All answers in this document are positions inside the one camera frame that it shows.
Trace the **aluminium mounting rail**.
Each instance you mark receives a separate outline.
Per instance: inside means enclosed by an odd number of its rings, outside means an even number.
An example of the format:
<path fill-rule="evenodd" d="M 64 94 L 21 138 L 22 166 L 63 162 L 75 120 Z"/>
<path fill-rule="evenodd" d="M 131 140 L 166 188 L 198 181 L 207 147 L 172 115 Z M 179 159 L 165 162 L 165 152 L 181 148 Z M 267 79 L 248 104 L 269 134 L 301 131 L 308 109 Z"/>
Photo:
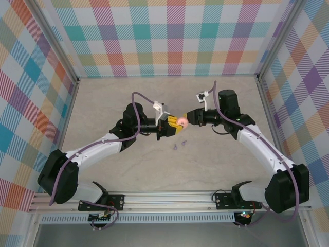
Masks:
<path fill-rule="evenodd" d="M 211 200 L 212 191 L 121 191 L 109 194 L 122 194 L 123 210 L 120 213 L 203 213 L 239 212 L 236 209 L 217 210 Z M 28 212 L 31 214 L 79 213 L 80 200 L 72 199 L 64 204 L 49 205 L 50 196 L 46 193 L 35 194 Z"/>

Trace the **aluminium frame leg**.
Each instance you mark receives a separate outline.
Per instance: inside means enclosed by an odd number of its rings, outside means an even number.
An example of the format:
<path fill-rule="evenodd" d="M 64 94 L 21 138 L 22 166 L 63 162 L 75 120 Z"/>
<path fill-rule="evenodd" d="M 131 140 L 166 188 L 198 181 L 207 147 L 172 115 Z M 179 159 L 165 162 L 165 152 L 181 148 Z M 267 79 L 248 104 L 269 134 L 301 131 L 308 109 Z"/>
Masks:
<path fill-rule="evenodd" d="M 33 214 L 30 217 L 27 234 L 23 243 L 23 247 L 33 247 L 36 236 L 39 230 L 41 221 L 41 215 L 40 214 Z"/>
<path fill-rule="evenodd" d="M 318 241 L 309 211 L 299 211 L 301 224 L 309 247 L 318 247 Z"/>

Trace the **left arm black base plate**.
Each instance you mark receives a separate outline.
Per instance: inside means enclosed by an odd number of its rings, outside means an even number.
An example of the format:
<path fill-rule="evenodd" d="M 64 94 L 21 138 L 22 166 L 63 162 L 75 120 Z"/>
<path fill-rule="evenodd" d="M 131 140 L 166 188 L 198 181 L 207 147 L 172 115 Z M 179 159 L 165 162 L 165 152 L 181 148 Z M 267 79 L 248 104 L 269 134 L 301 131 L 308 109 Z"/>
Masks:
<path fill-rule="evenodd" d="M 110 210 L 108 207 L 115 208 L 118 211 L 123 210 L 124 197 L 122 194 L 105 194 L 100 197 L 95 203 L 87 203 L 86 201 L 80 201 L 78 205 L 78 211 L 101 211 Z"/>

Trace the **aluminium frame post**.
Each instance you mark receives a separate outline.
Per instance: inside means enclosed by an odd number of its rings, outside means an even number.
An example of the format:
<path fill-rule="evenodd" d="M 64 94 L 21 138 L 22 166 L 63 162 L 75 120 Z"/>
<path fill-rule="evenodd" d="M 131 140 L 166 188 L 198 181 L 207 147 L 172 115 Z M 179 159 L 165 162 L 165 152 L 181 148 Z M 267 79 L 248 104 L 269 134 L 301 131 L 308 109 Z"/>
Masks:
<path fill-rule="evenodd" d="M 47 18 L 44 16 L 42 9 L 39 7 L 36 0 L 26 0 L 26 3 L 29 4 L 30 9 L 33 11 L 38 23 L 40 24 L 41 29 L 45 33 L 46 38 L 50 41 L 50 45 L 54 48 L 55 53 L 58 55 L 60 62 L 63 64 L 63 67 L 68 72 L 70 78 L 75 84 L 79 83 L 79 77 L 75 73 L 68 57 L 66 56 L 59 40 L 57 39 L 51 25 L 47 21 Z"/>
<path fill-rule="evenodd" d="M 295 0 L 290 11 L 287 14 L 287 18 L 281 25 L 278 31 L 278 36 L 273 42 L 273 46 L 269 50 L 259 72 L 255 74 L 256 82 L 261 82 L 267 71 L 270 69 L 275 57 L 277 56 L 281 46 L 285 42 L 287 36 L 289 35 L 294 23 L 296 22 L 300 12 L 303 10 L 307 0 Z"/>

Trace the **aluminium side floor rail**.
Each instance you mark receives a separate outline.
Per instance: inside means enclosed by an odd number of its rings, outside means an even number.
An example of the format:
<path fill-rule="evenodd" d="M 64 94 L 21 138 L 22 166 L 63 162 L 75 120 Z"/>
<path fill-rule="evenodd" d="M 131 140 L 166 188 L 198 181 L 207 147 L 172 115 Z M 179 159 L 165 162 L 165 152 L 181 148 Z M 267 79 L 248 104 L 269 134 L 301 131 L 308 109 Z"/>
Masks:
<path fill-rule="evenodd" d="M 38 184 L 48 193 L 50 196 L 53 192 L 53 187 L 56 183 L 56 179 L 58 173 L 63 166 L 63 164 L 68 160 L 66 156 L 67 153 L 62 151 L 62 147 L 64 144 L 64 139 L 67 133 L 67 128 L 69 125 L 69 121 L 71 118 L 72 110 L 74 108 L 75 100 L 78 94 L 79 89 L 79 82 L 74 84 L 72 97 L 69 102 L 69 106 L 65 113 L 64 122 L 63 122 L 63 129 L 60 131 L 58 137 L 58 146 L 50 153 L 49 157 L 46 160 L 46 163 L 37 179 Z"/>
<path fill-rule="evenodd" d="M 284 155 L 284 152 L 282 151 L 282 145 L 280 143 L 280 139 L 279 139 L 279 134 L 278 134 L 278 130 L 277 127 L 275 126 L 275 120 L 274 117 L 271 114 L 271 110 L 270 110 L 270 105 L 269 105 L 269 101 L 266 97 L 265 94 L 265 90 L 264 87 L 262 85 L 261 79 L 259 79 L 257 76 L 255 76 L 255 83 L 260 95 L 260 99 L 264 108 L 264 112 L 265 112 L 265 116 L 268 122 L 268 126 L 270 129 L 270 133 L 271 133 L 271 138 L 272 138 L 272 142 L 270 144 L 270 141 L 268 140 L 267 143 L 265 144 L 266 149 L 269 150 L 270 154 L 273 156 L 273 170 L 277 171 L 277 170 L 287 170 L 287 169 L 292 169 L 292 167 L 294 166 L 294 163 L 287 158 Z"/>

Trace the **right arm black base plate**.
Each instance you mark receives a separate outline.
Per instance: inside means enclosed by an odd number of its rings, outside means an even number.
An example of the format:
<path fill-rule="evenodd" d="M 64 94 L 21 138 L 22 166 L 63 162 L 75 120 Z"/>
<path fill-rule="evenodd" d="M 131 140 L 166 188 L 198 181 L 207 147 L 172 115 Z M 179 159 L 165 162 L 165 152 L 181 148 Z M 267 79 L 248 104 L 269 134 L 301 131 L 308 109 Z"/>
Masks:
<path fill-rule="evenodd" d="M 254 201 L 235 201 L 231 193 L 215 193 L 212 195 L 212 200 L 215 203 L 217 210 L 224 209 L 261 209 L 262 206 L 259 202 Z"/>

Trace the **grey metal panel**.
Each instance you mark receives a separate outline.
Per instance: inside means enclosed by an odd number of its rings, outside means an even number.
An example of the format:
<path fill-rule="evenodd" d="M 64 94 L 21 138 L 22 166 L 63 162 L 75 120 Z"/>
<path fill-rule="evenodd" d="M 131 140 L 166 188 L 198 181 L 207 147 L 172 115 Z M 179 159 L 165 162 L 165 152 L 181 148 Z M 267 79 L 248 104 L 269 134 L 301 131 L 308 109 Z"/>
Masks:
<path fill-rule="evenodd" d="M 300 224 L 117 224 L 93 231 L 88 224 L 43 224 L 33 247 L 309 247 Z"/>

